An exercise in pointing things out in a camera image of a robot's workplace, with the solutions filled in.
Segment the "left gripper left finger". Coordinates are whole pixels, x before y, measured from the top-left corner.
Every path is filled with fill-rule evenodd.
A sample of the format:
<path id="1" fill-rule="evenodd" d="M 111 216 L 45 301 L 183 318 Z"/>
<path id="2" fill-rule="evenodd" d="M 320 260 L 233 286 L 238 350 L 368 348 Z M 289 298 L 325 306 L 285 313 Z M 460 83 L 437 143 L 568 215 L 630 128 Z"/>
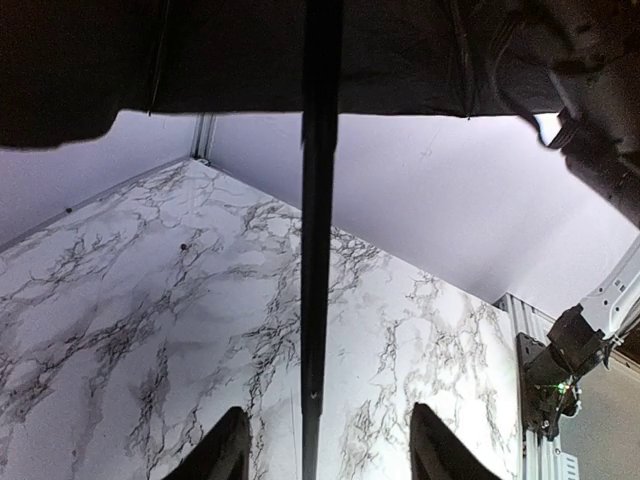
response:
<path id="1" fill-rule="evenodd" d="M 234 406 L 172 471 L 172 480 L 247 479 L 249 456 L 249 418 Z"/>

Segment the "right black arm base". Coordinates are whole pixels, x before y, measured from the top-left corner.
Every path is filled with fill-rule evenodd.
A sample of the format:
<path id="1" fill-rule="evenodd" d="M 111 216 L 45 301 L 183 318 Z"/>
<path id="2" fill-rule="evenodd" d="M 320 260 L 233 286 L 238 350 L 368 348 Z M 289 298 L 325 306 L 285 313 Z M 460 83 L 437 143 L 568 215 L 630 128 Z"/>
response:
<path id="1" fill-rule="evenodd" d="M 581 409 L 581 390 L 558 349 L 524 332 L 516 336 L 519 402 L 522 426 L 539 439 L 559 436 L 563 416 Z"/>

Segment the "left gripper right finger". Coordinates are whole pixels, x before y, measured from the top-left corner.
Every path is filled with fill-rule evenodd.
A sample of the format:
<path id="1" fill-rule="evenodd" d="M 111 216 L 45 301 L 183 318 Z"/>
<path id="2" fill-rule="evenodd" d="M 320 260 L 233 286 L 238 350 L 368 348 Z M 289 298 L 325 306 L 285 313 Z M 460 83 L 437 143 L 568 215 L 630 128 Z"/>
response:
<path id="1" fill-rule="evenodd" d="M 495 480 L 426 404 L 413 406 L 409 453 L 412 480 Z"/>

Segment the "pink and black umbrella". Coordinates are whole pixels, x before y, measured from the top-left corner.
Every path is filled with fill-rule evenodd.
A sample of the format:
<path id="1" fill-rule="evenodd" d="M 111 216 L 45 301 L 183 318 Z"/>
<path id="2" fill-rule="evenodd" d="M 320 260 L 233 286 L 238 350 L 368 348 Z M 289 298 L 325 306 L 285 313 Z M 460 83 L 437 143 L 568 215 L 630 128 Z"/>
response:
<path id="1" fill-rule="evenodd" d="M 1 143 L 105 135 L 123 110 L 301 111 L 302 475 L 317 475 L 342 113 L 556 112 L 544 147 L 639 219 L 635 1 L 5 1 Z"/>

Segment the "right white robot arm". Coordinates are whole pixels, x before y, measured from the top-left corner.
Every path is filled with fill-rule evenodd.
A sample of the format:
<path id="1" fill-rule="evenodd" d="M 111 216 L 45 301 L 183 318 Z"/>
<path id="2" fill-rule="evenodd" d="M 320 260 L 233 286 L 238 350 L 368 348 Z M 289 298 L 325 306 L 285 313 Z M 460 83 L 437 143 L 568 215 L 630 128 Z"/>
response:
<path id="1" fill-rule="evenodd" d="M 535 1 L 568 47 L 550 56 L 563 102 L 557 142 L 567 170 L 633 225 L 639 223 L 639 4 Z M 548 345 L 522 360 L 523 422 L 549 440 L 579 410 L 579 381 L 607 363 L 639 323 L 639 243 L 565 310 Z"/>

